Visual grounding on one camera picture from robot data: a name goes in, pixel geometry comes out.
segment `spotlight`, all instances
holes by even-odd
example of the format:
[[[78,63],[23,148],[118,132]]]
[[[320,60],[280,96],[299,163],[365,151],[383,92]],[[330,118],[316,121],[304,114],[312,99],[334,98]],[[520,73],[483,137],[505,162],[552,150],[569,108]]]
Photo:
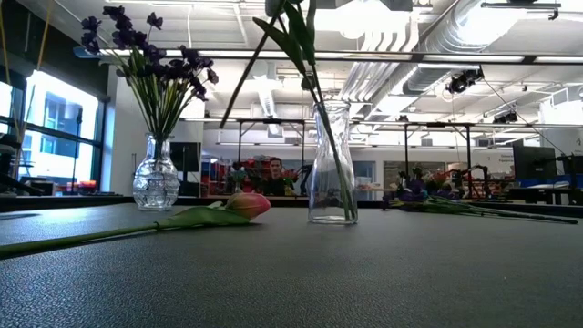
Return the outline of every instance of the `spotlight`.
[[[452,95],[460,94],[482,78],[484,78],[484,71],[481,67],[479,69],[465,70],[461,75],[452,77],[451,82],[445,87],[445,90],[449,91]]]
[[[506,124],[515,122],[518,122],[518,116],[516,112],[509,112],[505,115],[501,115],[497,118],[494,118],[494,121],[492,121],[492,123],[494,124]]]

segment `black stand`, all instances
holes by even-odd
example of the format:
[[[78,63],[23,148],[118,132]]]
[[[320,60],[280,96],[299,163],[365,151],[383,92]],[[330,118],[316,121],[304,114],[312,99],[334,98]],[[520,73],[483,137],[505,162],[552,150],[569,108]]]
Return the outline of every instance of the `black stand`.
[[[71,195],[75,192],[75,169],[77,168],[77,156],[79,153],[79,134],[83,123],[83,108],[77,112],[77,140],[75,140],[75,156],[73,157],[73,176],[71,177]]]

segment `textured tabletop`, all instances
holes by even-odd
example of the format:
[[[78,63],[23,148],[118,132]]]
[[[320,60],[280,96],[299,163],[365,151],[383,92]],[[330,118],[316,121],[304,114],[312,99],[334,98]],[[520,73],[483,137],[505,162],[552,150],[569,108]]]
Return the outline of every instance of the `textured tabletop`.
[[[0,215],[0,244],[150,223],[133,204]],[[581,327],[583,228],[272,209],[0,261],[0,327]]]

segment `glass vase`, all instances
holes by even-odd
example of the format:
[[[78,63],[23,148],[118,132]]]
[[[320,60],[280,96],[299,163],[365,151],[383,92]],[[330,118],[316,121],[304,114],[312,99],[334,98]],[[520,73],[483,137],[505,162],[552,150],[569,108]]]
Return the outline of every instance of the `glass vase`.
[[[171,137],[156,140],[148,137],[148,152],[136,169],[134,201],[140,210],[169,210],[179,196],[179,178],[170,160]]]
[[[349,109],[350,105],[342,101],[324,102],[323,113],[314,107],[318,148],[310,181],[310,222],[354,224],[358,220],[348,148]]]

